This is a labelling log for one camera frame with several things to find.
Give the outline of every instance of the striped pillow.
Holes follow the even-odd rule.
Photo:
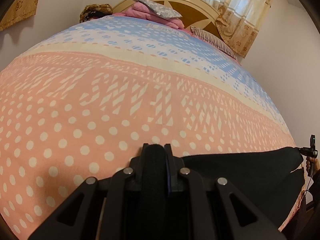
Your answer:
[[[193,26],[191,26],[191,31],[195,37],[203,41],[206,41],[207,43],[211,44],[215,48],[221,50],[225,54],[237,60],[235,54],[233,53],[233,50],[227,44],[225,44],[222,40],[220,40],[218,37],[214,36],[212,33],[209,33],[207,31],[204,31],[203,29],[196,28]]]

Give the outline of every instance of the blue pattern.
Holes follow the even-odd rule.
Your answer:
[[[70,27],[40,45],[59,41],[103,42],[190,64],[251,98],[285,125],[271,98],[246,70],[223,52],[182,31],[147,20],[108,16]]]

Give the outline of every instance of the pillow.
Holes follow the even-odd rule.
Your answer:
[[[134,0],[135,2],[140,2],[146,5],[151,11],[153,11],[156,15],[163,19],[170,19],[170,18],[180,18],[182,17],[177,11],[164,6],[162,4],[150,1],[150,0]]]
[[[206,41],[207,43],[211,44],[215,48],[221,50],[225,54],[237,60],[233,50],[227,44],[225,44],[222,40],[220,40],[218,37],[214,36],[212,33],[209,33],[207,31],[204,31],[203,29],[196,28],[193,26],[191,26],[191,31],[195,37],[198,37],[199,39]]]

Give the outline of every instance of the hand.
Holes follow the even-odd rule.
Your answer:
[[[313,174],[312,174],[312,176],[314,176],[320,170],[320,163],[319,163],[318,159],[308,156],[307,157],[307,172],[309,172],[310,163],[314,163],[315,164],[314,168],[313,168]]]

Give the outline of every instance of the cream headboard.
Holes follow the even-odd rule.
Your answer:
[[[185,28],[190,30],[191,26],[204,29],[215,36],[220,37],[215,26],[215,21],[219,16],[217,10],[202,0],[151,0],[178,11]],[[135,2],[133,0],[123,0],[113,8],[113,12],[127,10]]]

